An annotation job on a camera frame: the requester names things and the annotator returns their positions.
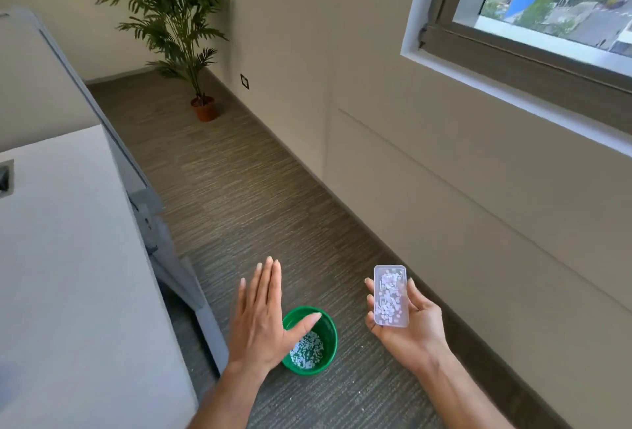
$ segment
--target green bucket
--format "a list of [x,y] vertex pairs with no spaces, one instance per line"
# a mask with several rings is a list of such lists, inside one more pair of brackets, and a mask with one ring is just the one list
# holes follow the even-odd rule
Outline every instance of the green bucket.
[[318,337],[320,337],[322,341],[322,358],[320,358],[318,364],[312,369],[302,369],[298,367],[292,361],[289,354],[283,358],[283,365],[290,371],[300,374],[301,376],[312,376],[323,371],[331,364],[331,361],[334,360],[336,349],[338,349],[338,332],[336,331],[336,325],[331,317],[321,309],[313,308],[312,306],[298,306],[283,318],[283,327],[285,329],[291,329],[296,326],[297,322],[312,313],[322,314],[316,325],[312,328],[312,331],[318,334]]

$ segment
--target person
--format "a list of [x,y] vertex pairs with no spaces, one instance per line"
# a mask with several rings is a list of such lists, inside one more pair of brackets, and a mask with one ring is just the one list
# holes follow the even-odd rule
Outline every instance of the person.
[[[367,278],[373,292],[374,282]],[[415,377],[450,429],[511,429],[450,351],[441,308],[407,281],[409,324],[375,324],[373,296],[367,296],[367,327]],[[243,429],[265,376],[320,319],[312,313],[294,328],[283,328],[281,265],[268,257],[259,263],[249,286],[241,278],[228,343],[228,365],[214,390],[205,396],[188,429]]]

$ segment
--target road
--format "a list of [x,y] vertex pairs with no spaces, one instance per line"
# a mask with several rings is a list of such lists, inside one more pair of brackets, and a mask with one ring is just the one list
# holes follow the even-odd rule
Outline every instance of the road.
[[599,43],[605,40],[601,48],[607,50],[612,45],[612,42],[616,40],[619,32],[631,20],[632,0],[612,10],[595,8],[589,17],[577,25],[565,38],[592,47],[599,46]]

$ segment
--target white desk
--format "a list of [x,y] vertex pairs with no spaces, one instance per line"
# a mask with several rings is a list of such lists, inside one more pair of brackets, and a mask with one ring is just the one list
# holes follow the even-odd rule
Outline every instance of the white desk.
[[184,427],[197,400],[102,127],[9,159],[0,428]]

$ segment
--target palm plant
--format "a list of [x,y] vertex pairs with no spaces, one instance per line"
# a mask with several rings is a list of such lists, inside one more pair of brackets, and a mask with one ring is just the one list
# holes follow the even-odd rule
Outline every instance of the palm plant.
[[147,62],[167,78],[190,82],[195,90],[194,104],[203,106],[207,97],[199,82],[200,71],[215,63],[214,48],[200,48],[201,40],[225,34],[207,23],[210,13],[220,10],[224,0],[97,0],[97,4],[127,2],[134,14],[120,23],[118,30],[133,30],[134,37],[146,42],[147,47],[162,53],[164,59]]

